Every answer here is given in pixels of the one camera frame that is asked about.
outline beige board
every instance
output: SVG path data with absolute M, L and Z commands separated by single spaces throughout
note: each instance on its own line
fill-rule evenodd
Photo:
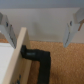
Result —
M 19 75 L 21 75 L 20 83 L 27 84 L 32 61 L 22 58 L 20 53 L 22 45 L 26 45 L 26 47 L 30 49 L 28 31 L 27 28 L 24 27 L 21 28 L 17 40 L 17 47 L 12 55 L 3 84 L 16 84 L 17 80 L 19 80 Z

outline white panel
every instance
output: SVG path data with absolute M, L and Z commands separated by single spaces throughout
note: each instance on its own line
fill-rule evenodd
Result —
M 2 84 L 14 49 L 8 43 L 0 43 L 0 84 Z
M 84 7 L 84 0 L 0 0 L 0 8 Z
M 21 27 L 27 27 L 30 40 L 62 42 L 67 22 L 79 8 L 0 9 L 8 16 L 18 36 Z M 84 26 L 72 42 L 84 43 Z

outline black pipe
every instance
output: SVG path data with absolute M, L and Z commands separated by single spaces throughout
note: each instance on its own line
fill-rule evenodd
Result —
M 39 75 L 37 84 L 49 84 L 51 57 L 50 52 L 38 49 L 30 50 L 25 45 L 21 49 L 22 57 L 40 62 Z

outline wooden floor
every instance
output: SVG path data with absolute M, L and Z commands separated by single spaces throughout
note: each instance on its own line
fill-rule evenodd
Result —
M 31 47 L 51 52 L 50 84 L 84 84 L 84 44 L 31 41 Z M 39 65 L 32 62 L 28 84 L 37 84 Z

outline black object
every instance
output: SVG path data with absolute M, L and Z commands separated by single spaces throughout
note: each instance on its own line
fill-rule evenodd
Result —
M 38 49 L 30 50 L 25 45 L 21 49 L 22 57 L 40 62 L 39 75 L 37 84 L 49 84 L 51 57 L 50 52 Z

